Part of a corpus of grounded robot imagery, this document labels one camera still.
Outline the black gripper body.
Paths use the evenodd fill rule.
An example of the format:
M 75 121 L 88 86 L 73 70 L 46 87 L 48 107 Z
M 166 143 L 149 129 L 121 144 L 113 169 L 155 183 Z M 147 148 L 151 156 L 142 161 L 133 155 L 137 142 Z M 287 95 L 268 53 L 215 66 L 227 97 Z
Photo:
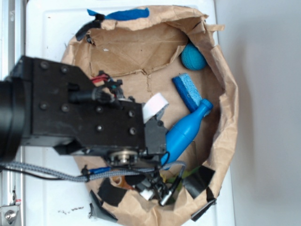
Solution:
M 160 117 L 168 105 L 160 93 L 145 104 L 120 100 L 108 106 L 72 105 L 55 123 L 71 141 L 54 149 L 61 155 L 100 156 L 113 168 L 154 173 L 165 164 L 166 128 Z

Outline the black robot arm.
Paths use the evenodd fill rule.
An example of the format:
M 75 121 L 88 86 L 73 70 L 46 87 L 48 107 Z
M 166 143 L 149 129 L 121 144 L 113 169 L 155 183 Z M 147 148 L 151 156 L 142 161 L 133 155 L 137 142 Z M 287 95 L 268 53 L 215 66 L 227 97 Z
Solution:
M 96 86 L 80 68 L 21 57 L 0 83 L 0 167 L 49 171 L 14 161 L 20 146 L 54 148 L 60 155 L 97 156 L 118 173 L 146 179 L 145 191 L 164 204 L 159 175 L 166 129 L 146 119 L 143 104 L 126 98 L 122 81 L 101 74 Z

